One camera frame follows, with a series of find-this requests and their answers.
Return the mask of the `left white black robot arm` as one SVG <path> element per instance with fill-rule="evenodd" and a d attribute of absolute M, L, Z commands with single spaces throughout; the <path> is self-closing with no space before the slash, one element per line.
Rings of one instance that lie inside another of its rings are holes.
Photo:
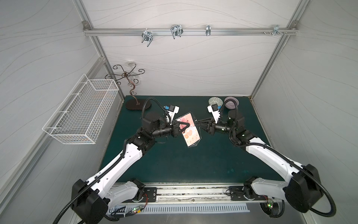
<path fill-rule="evenodd" d="M 141 205 L 127 213 L 122 212 L 121 207 L 110 212 L 110 209 L 124 201 L 140 201 L 145 194 L 144 184 L 136 179 L 115 188 L 114 192 L 111 192 L 112 186 L 154 146 L 157 138 L 170 135 L 177 137 L 189 126 L 187 122 L 174 120 L 173 113 L 169 112 L 164 117 L 158 114 L 144 116 L 142 127 L 124 141 L 122 151 L 111 162 L 87 181 L 79 179 L 73 185 L 71 200 L 59 212 L 54 223 L 59 223 L 68 209 L 72 209 L 81 218 L 82 224 L 97 224 L 103 218 L 117 222 L 144 209 L 145 206 Z"/>

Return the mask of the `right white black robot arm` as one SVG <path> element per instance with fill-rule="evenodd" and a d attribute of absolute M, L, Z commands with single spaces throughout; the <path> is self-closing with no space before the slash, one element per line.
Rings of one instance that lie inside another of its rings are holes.
<path fill-rule="evenodd" d="M 242 188 L 247 200 L 267 197 L 268 201 L 280 199 L 301 213 L 311 211 L 322 217 L 333 217 L 337 206 L 328 190 L 322 185 L 318 170 L 308 164 L 293 161 L 267 145 L 245 128 L 244 117 L 231 110 L 227 121 L 222 121 L 220 112 L 212 118 L 196 121 L 196 125 L 208 134 L 225 133 L 230 142 L 245 152 L 260 159 L 272 168 L 283 180 L 273 181 L 253 176 Z"/>

